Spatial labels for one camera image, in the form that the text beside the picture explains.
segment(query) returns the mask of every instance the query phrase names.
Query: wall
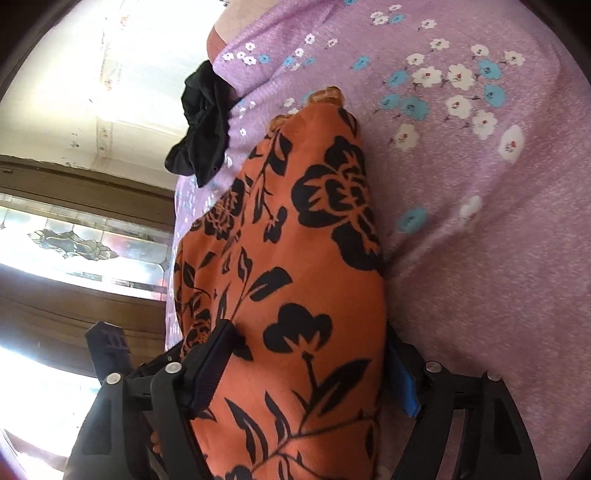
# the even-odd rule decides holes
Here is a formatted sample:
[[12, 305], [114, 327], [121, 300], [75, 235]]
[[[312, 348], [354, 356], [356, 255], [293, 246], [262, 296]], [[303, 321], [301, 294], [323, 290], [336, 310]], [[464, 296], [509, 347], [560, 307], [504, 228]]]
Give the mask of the wall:
[[184, 79], [206, 59], [216, 0], [83, 0], [0, 103], [0, 154], [174, 189]]

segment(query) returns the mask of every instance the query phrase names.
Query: black plastic mount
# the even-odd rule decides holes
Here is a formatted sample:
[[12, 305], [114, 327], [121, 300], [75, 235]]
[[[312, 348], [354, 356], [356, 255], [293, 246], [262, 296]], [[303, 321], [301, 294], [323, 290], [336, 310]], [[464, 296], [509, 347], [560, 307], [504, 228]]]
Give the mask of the black plastic mount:
[[[396, 394], [407, 412], [419, 411], [392, 480], [436, 479], [455, 410], [463, 410], [465, 419], [452, 480], [541, 480], [529, 435], [500, 377], [455, 375], [437, 362], [425, 362], [391, 328], [386, 370], [391, 385], [413, 386], [406, 398]], [[407, 378], [397, 378], [400, 371]]]
[[[154, 480], [146, 411], [154, 416], [168, 478], [213, 480], [190, 420], [208, 408], [240, 344], [231, 322], [220, 320], [209, 340], [193, 347], [182, 363], [177, 345], [127, 377], [109, 372], [80, 430], [64, 480]], [[127, 368], [125, 361], [121, 367]], [[425, 363], [392, 329], [385, 370], [387, 385], [416, 417], [392, 480], [436, 480], [455, 410], [465, 412], [465, 422], [452, 480], [541, 479], [527, 431], [502, 379], [454, 375], [436, 362]]]
[[[207, 343], [178, 362], [175, 347], [127, 378], [111, 372], [80, 429], [64, 480], [154, 480], [145, 411], [152, 411], [171, 480], [213, 480], [189, 420], [208, 408], [232, 351], [234, 326], [219, 320]], [[157, 369], [154, 375], [141, 376]]]

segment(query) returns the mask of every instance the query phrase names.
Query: black scrunchie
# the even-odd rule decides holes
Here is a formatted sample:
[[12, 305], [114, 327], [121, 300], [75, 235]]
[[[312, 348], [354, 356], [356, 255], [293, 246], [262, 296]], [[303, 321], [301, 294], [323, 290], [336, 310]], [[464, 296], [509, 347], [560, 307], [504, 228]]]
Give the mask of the black scrunchie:
[[203, 187], [221, 168], [228, 147], [230, 85], [205, 61], [187, 80], [181, 98], [187, 135], [175, 145], [164, 162], [170, 173], [195, 175]]

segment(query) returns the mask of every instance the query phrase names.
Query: blue flower print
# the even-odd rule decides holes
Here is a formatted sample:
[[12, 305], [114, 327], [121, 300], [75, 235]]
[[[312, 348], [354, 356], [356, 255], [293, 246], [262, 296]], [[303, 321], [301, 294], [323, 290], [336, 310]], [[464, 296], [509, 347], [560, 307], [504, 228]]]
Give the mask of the blue flower print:
[[404, 15], [394, 15], [391, 19], [390, 19], [390, 23], [391, 24], [397, 24], [400, 23], [401, 21], [404, 20]]
[[405, 70], [399, 70], [397, 72], [394, 72], [392, 76], [388, 79], [388, 86], [390, 88], [396, 88], [397, 86], [402, 85], [404, 82], [406, 82], [407, 78], [408, 73], [406, 73]]
[[367, 66], [369, 65], [369, 57], [359, 57], [357, 59], [357, 61], [355, 63], [353, 63], [353, 66], [351, 67], [353, 70], [363, 70], [365, 68], [367, 68]]
[[306, 104], [306, 102], [308, 101], [308, 98], [310, 98], [310, 95], [312, 95], [312, 93], [314, 93], [316, 90], [311, 90], [308, 93], [306, 93], [304, 95], [304, 98], [302, 98], [301, 103], [303, 103], [304, 105]]
[[404, 115], [408, 115], [415, 120], [425, 120], [425, 117], [429, 113], [427, 102], [416, 97], [403, 99], [400, 108]]
[[498, 85], [484, 85], [484, 100], [489, 105], [499, 108], [505, 103], [505, 92]]
[[484, 59], [478, 62], [480, 67], [480, 74], [491, 80], [498, 80], [501, 78], [501, 69], [499, 66], [488, 59]]
[[425, 223], [427, 223], [428, 214], [424, 208], [413, 208], [396, 221], [396, 230], [407, 235], [417, 233]]
[[390, 93], [386, 95], [379, 103], [379, 107], [383, 110], [394, 110], [400, 102], [400, 95]]

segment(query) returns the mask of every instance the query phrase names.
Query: black leaf print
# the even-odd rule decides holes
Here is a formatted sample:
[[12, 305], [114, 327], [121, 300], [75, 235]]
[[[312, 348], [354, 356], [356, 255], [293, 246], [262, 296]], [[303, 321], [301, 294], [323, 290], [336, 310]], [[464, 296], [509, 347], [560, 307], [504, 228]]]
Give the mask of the black leaf print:
[[[279, 148], [281, 150], [281, 156], [283, 158], [279, 158], [279, 156], [276, 153], [278, 140]], [[281, 177], [285, 176], [285, 171], [287, 169], [287, 160], [292, 148], [293, 144], [288, 140], [287, 137], [284, 137], [281, 133], [279, 133], [278, 136], [275, 137], [273, 141], [273, 147], [269, 152], [267, 161], [269, 162], [269, 165], [271, 166], [273, 171]]]
[[308, 413], [310, 411], [310, 406], [308, 405], [308, 402], [306, 401], [306, 399], [304, 397], [302, 397], [298, 392], [296, 392], [295, 390], [292, 390], [292, 393], [295, 395], [295, 397], [300, 401], [301, 406], [304, 407], [304, 411], [306, 413]]
[[252, 464], [254, 465], [256, 463], [255, 435], [261, 444], [262, 461], [267, 460], [269, 458], [269, 445], [261, 428], [252, 418], [249, 417], [249, 415], [244, 410], [242, 410], [233, 401], [228, 400], [227, 398], [225, 400], [228, 404], [228, 407], [230, 407], [232, 415], [234, 416], [236, 425], [238, 425], [238, 428], [243, 430], [246, 434], [246, 449], [248, 450], [248, 455], [251, 457]]
[[273, 151], [271, 151], [269, 152], [268, 162], [275, 173], [281, 177], [285, 176], [285, 171], [287, 169], [287, 162], [285, 160], [280, 159]]
[[269, 411], [275, 417], [275, 430], [277, 431], [277, 442], [281, 442], [284, 438], [291, 437], [290, 424], [283, 415], [283, 412], [275, 401], [271, 398], [268, 392], [265, 392], [265, 404]]
[[238, 358], [242, 358], [247, 362], [252, 362], [253, 360], [251, 349], [246, 344], [246, 338], [244, 337], [244, 335], [238, 338], [238, 344], [234, 347], [234, 351], [232, 353], [236, 355]]
[[217, 321], [226, 318], [226, 309], [228, 308], [228, 289], [230, 288], [230, 284], [226, 287], [223, 291], [222, 296], [220, 298], [220, 302], [217, 305], [217, 315], [216, 315], [216, 325]]
[[359, 124], [357, 123], [357, 119], [344, 108], [339, 108], [339, 116], [343, 119], [343, 122], [349, 126], [351, 133], [355, 136], [355, 138], [357, 138], [357, 134], [359, 133]]
[[228, 254], [224, 263], [222, 264], [222, 275], [225, 275], [230, 271], [230, 262], [232, 262], [232, 254]]
[[248, 159], [252, 160], [253, 158], [261, 158], [263, 155], [259, 155], [256, 151], [256, 147], [252, 149], [250, 154], [248, 155]]
[[369, 359], [353, 360], [334, 370], [312, 393], [310, 410], [324, 402], [319, 417], [333, 411], [354, 389], [369, 365]]
[[189, 288], [195, 288], [195, 269], [187, 262], [183, 264], [183, 281]]
[[209, 265], [209, 262], [211, 262], [211, 260], [213, 260], [213, 257], [215, 257], [216, 254], [213, 252], [207, 252], [207, 255], [205, 255], [205, 258], [201, 261], [201, 264], [199, 265], [199, 269], [207, 267]]
[[279, 133], [279, 146], [281, 147], [281, 152], [283, 153], [283, 157], [287, 160], [287, 157], [290, 156], [291, 149], [293, 148], [293, 143], [283, 136], [282, 133]]
[[289, 273], [281, 267], [275, 267], [258, 277], [248, 290], [248, 294], [251, 296], [252, 301], [265, 300], [269, 295], [290, 283], [293, 283], [293, 280]]
[[257, 223], [261, 219], [264, 203], [265, 203], [265, 197], [262, 194], [262, 189], [259, 189], [256, 192], [256, 196], [255, 196], [255, 211], [254, 211], [254, 215], [252, 217], [253, 224]]
[[198, 419], [202, 419], [202, 420], [213, 420], [213, 421], [217, 421], [216, 416], [213, 414], [213, 412], [211, 410], [209, 410], [209, 408], [206, 408], [205, 410], [200, 411], [197, 414], [197, 418]]
[[252, 260], [248, 258], [248, 254], [244, 247], [240, 250], [240, 259], [238, 259], [238, 277], [244, 283], [252, 272]]
[[374, 457], [374, 426], [371, 425], [368, 428], [368, 432], [365, 435], [365, 452], [368, 454], [368, 458], [371, 460]]

